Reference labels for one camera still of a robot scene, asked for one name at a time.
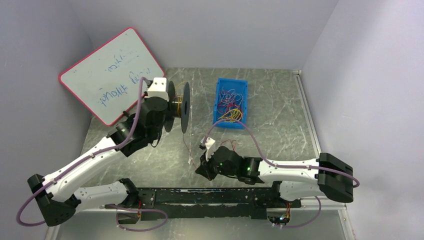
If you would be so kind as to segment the grey perforated cable spool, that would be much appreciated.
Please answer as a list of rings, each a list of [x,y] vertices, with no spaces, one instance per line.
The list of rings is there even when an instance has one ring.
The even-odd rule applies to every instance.
[[[191,95],[190,85],[188,82],[184,84],[182,95],[177,95],[175,85],[172,81],[168,83],[167,89],[170,109],[174,120],[180,119],[181,131],[183,134],[187,132],[189,118],[190,118],[190,107],[191,107]]]

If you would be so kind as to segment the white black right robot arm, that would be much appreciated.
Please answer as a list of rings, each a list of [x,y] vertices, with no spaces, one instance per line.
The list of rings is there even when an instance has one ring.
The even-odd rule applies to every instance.
[[[225,146],[200,157],[195,173],[213,180],[217,175],[248,184],[279,183],[279,196],[286,201],[325,196],[338,203],[354,200],[354,169],[330,153],[301,161],[265,161],[260,157],[240,156]]]

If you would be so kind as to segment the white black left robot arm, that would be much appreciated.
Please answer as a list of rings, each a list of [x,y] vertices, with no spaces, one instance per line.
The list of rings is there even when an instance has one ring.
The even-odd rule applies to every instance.
[[[83,187],[94,175],[118,160],[159,141],[162,130],[169,132],[167,120],[173,120],[172,101],[161,97],[141,99],[136,112],[93,148],[65,167],[48,175],[34,174],[27,183],[49,227],[60,225],[75,214],[94,207],[115,205],[130,208],[139,205],[139,190],[128,178],[95,187]]]

